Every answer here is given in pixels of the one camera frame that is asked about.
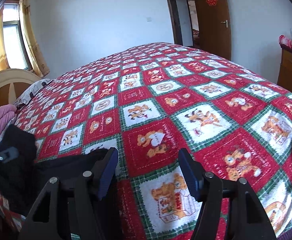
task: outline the bed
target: bed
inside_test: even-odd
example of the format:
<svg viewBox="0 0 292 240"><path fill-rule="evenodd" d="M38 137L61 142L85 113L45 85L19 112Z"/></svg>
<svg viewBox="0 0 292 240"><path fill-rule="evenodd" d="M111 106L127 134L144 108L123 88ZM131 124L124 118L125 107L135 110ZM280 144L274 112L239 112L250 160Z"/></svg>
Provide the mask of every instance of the bed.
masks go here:
<svg viewBox="0 0 292 240"><path fill-rule="evenodd" d="M116 147L126 239L190 239L200 204L177 162L187 148L220 178L245 177L277 236L292 228L292 94L202 50L151 43L65 73L18 112L37 162ZM25 217L0 212L19 230ZM223 239L227 201L217 239Z"/></svg>

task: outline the silver screw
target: silver screw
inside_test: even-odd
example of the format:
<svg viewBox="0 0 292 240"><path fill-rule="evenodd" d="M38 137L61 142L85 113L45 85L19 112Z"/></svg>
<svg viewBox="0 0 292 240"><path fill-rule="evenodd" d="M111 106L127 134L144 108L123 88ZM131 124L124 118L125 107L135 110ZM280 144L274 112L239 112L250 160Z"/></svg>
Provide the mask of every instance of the silver screw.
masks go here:
<svg viewBox="0 0 292 240"><path fill-rule="evenodd" d="M84 177L90 177L92 175L92 172L91 171L84 171L83 172L83 176Z"/></svg>
<svg viewBox="0 0 292 240"><path fill-rule="evenodd" d="M51 177L50 178L50 183L54 184L57 182L57 178L56 177Z"/></svg>
<svg viewBox="0 0 292 240"><path fill-rule="evenodd" d="M207 178L212 178L213 176L214 176L214 174L212 173L212 172L206 172L205 173L205 176L207 177Z"/></svg>
<svg viewBox="0 0 292 240"><path fill-rule="evenodd" d="M239 182L241 184L246 184L247 183L247 180L245 178L239 178Z"/></svg>

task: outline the brown wooden door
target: brown wooden door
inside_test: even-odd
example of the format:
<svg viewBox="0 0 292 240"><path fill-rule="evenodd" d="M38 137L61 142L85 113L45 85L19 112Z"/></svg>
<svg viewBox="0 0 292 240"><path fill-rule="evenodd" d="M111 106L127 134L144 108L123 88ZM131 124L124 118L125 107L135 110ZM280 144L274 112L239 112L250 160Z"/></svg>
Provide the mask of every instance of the brown wooden door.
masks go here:
<svg viewBox="0 0 292 240"><path fill-rule="evenodd" d="M231 59L231 30L227 0L195 0L200 48Z"/></svg>

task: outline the blue gripper pad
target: blue gripper pad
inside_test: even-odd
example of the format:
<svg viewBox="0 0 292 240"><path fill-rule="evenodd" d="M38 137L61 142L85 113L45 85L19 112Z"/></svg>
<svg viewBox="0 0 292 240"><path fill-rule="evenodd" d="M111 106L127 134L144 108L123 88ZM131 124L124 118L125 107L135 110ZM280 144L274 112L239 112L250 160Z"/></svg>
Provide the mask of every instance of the blue gripper pad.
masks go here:
<svg viewBox="0 0 292 240"><path fill-rule="evenodd" d="M183 148L178 151L178 162L190 195L198 200L200 197L200 189L202 189L204 185L204 179L201 171L196 167L196 161L194 161L188 151Z"/></svg>
<svg viewBox="0 0 292 240"><path fill-rule="evenodd" d="M101 201L102 198L106 196L118 163L118 150L116 148L110 148L110 150L112 150L113 153L109 158L108 163L106 164L106 167L99 180L99 188L97 193L99 201Z"/></svg>

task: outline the window pane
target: window pane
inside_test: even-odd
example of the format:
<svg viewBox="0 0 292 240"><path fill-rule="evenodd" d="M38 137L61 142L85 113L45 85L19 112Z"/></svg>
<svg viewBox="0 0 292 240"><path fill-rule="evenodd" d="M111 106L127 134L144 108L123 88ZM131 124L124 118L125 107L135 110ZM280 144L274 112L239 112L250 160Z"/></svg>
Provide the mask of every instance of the window pane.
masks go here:
<svg viewBox="0 0 292 240"><path fill-rule="evenodd" d="M4 26L3 33L4 46L10 68L27 69L17 25Z"/></svg>
<svg viewBox="0 0 292 240"><path fill-rule="evenodd" d="M18 4L5 4L3 10L3 22L19 21Z"/></svg>

